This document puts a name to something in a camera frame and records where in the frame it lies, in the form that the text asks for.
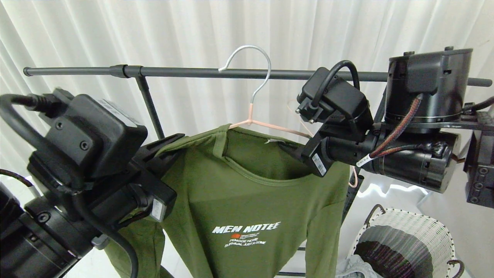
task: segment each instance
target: bolt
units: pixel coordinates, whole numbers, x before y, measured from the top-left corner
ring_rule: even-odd
[[[89,144],[86,141],[82,141],[79,144],[79,147],[81,148],[81,150],[87,150],[87,149],[89,149]]]
[[[47,212],[42,212],[42,213],[38,214],[38,222],[40,222],[40,223],[45,223],[49,219],[50,219],[50,214]]]
[[[489,172],[489,169],[487,169],[485,167],[479,168],[479,173],[482,174],[482,175],[485,175],[488,172]]]

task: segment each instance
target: screw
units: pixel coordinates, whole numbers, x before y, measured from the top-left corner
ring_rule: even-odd
[[[46,221],[48,221],[48,219],[50,219],[49,213],[42,212],[42,213],[38,214],[38,222],[45,223]]]
[[[82,141],[79,144],[79,147],[81,147],[81,150],[87,150],[87,149],[89,149],[89,144],[86,141]]]

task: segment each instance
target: basket handle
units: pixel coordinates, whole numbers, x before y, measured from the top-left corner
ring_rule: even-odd
[[[386,211],[384,210],[384,208],[380,205],[380,204],[377,204],[375,205],[371,210],[370,210],[370,213],[369,215],[367,215],[367,218],[366,220],[364,221],[364,224],[366,225],[366,228],[369,228],[371,226],[370,224],[370,221],[371,221],[371,217],[372,217],[372,214],[374,214],[375,210],[377,208],[380,208],[382,210],[382,213],[385,214]]]
[[[465,271],[465,264],[462,261],[450,260],[450,261],[448,261],[448,264],[452,265],[452,266],[454,266],[455,264],[460,264],[460,269],[458,270],[458,273],[456,273],[456,275],[453,276],[452,278],[459,278],[459,277],[461,277],[461,275],[463,275],[463,272]]]

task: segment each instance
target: clothing rack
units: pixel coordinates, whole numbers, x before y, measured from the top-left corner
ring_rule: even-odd
[[[41,75],[111,75],[120,78],[135,78],[139,90],[141,91],[144,103],[148,110],[153,127],[158,135],[158,139],[165,138],[163,129],[153,103],[153,98],[149,91],[146,77],[190,77],[190,78],[235,78],[235,79],[265,79],[267,70],[259,69],[226,69],[218,71],[217,68],[170,68],[170,67],[144,67],[134,65],[115,65],[110,67],[57,67],[57,68],[31,68],[25,67],[26,76]],[[269,79],[278,80],[308,80],[314,71],[311,70],[271,70]],[[339,78],[346,81],[352,80],[350,72],[339,71],[336,74]],[[361,82],[387,82],[387,72],[359,72]],[[493,82],[490,79],[468,78],[469,86],[490,87]],[[382,95],[379,108],[374,117],[374,122],[380,122],[384,116],[386,89]],[[348,187],[345,206],[343,209],[342,222],[345,220],[348,210],[350,209],[357,192],[364,179],[359,175],[360,168],[355,167],[357,171],[357,186]],[[355,178],[352,175],[350,183],[355,184]],[[305,247],[298,248],[298,251],[305,251]],[[279,276],[305,277],[305,273],[279,272]]]

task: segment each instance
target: pink clothes hanger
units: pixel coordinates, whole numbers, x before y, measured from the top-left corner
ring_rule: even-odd
[[[259,86],[255,91],[254,93],[252,94],[252,98],[250,99],[250,104],[249,104],[249,108],[248,108],[248,118],[245,120],[245,121],[241,121],[239,123],[236,123],[236,124],[233,124],[233,125],[230,125],[230,128],[229,129],[232,129],[232,128],[236,128],[240,125],[243,125],[243,124],[247,124],[247,125],[251,125],[251,124],[256,124],[258,126],[263,126],[263,127],[267,127],[267,128],[271,128],[271,129],[276,129],[276,130],[281,130],[281,131],[285,131],[285,132],[289,132],[289,133],[293,133],[293,134],[296,134],[296,135],[300,135],[300,136],[303,136],[303,137],[306,137],[306,138],[311,138],[310,135],[308,134],[305,134],[305,133],[302,133],[302,132],[299,132],[299,131],[296,131],[296,130],[291,130],[291,129],[287,129],[287,128],[283,128],[283,127],[279,127],[279,126],[275,126],[275,125],[272,125],[272,124],[268,124],[268,123],[263,123],[263,122],[259,122],[259,121],[256,121],[256,120],[253,120],[252,119],[252,112],[254,110],[254,99],[255,99],[255,95],[257,94],[257,92],[259,92],[259,90],[261,90],[262,87],[264,87],[264,85],[266,85],[266,83],[268,82],[269,80],[269,76],[271,75],[271,60],[269,59],[269,56],[268,54],[263,50],[261,49],[260,47],[258,46],[241,46],[239,48],[237,48],[231,55],[230,57],[228,58],[228,60],[226,61],[226,65],[222,68],[219,68],[218,71],[223,71],[225,69],[228,68],[228,66],[230,65],[230,62],[232,61],[233,57],[242,49],[245,49],[245,48],[253,48],[253,49],[256,49],[258,51],[260,51],[264,57],[266,57],[266,60],[268,61],[268,74],[266,75],[266,79],[264,79],[264,82],[261,84],[261,86]]]

